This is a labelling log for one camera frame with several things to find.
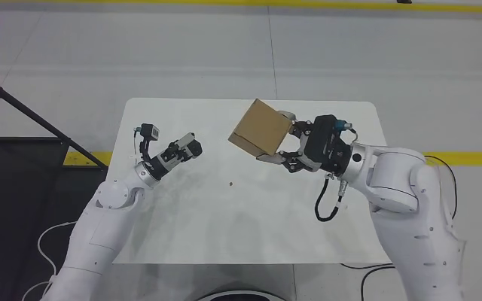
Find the brown cardboard box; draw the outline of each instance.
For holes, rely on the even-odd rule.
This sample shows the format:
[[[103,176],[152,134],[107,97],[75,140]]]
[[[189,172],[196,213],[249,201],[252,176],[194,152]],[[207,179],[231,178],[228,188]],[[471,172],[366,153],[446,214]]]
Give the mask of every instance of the brown cardboard box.
[[[291,121],[256,99],[227,139],[249,154],[274,155],[291,128]]]

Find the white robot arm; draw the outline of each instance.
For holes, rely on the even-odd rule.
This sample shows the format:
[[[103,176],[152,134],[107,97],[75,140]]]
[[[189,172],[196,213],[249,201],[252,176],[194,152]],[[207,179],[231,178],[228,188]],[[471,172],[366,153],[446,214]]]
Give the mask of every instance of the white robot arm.
[[[290,172],[322,169],[338,177],[339,199],[329,217],[318,213],[322,195],[317,201],[317,218],[323,222],[336,215],[347,186],[363,193],[380,244],[398,270],[409,301],[461,301],[463,242],[442,201],[439,176],[425,157],[404,148],[345,144],[341,132],[356,131],[333,115],[318,116],[311,123],[281,113],[293,121],[290,133],[300,139],[300,148],[258,160],[282,164]]]
[[[66,261],[42,300],[90,300],[100,277],[125,245],[145,190],[153,189],[179,163],[202,153],[191,132],[151,159],[148,144],[157,140],[158,130],[142,124],[139,131],[144,137],[140,147],[143,161],[125,178],[99,185],[70,235]]]

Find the white table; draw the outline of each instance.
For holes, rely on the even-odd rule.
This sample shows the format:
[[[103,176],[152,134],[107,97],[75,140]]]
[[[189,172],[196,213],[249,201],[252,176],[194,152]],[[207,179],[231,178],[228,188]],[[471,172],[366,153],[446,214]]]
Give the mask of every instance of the white table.
[[[250,100],[131,99],[125,107],[108,178],[134,164],[133,128],[153,123],[160,139],[155,155],[186,132],[203,154],[176,167],[151,193],[115,263],[385,263],[368,201],[348,189],[338,215],[320,223],[314,204],[324,172],[289,174],[261,163],[227,137]],[[266,101],[299,120],[334,114],[352,122],[364,144],[385,145],[375,107],[369,102]],[[350,133],[342,136],[347,141]],[[296,150],[289,136],[280,149]],[[332,181],[320,208],[328,215],[337,198]]]

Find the yellow floor line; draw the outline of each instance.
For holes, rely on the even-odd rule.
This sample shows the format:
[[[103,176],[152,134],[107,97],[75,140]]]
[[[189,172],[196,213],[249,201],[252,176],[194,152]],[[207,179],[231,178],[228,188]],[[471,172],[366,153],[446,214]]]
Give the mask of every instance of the yellow floor line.
[[[444,3],[399,4],[395,0],[380,2],[316,1],[316,0],[0,0],[3,3],[94,3],[94,4],[174,4],[174,5],[242,5],[285,6],[292,8],[334,8],[384,11],[444,11],[482,14],[482,5],[458,5]]]
[[[425,155],[435,156],[452,166],[482,166],[482,152],[469,151],[430,151]],[[96,158],[109,165],[112,158],[111,151],[94,151]],[[78,152],[69,152],[63,163],[65,166],[94,166],[95,163]]]

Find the round base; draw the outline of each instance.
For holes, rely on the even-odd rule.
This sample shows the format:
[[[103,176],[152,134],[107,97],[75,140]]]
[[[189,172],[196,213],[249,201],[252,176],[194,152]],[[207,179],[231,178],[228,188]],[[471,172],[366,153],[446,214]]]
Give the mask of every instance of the round base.
[[[198,301],[285,301],[269,293],[254,290],[231,290],[223,293],[214,293]]]

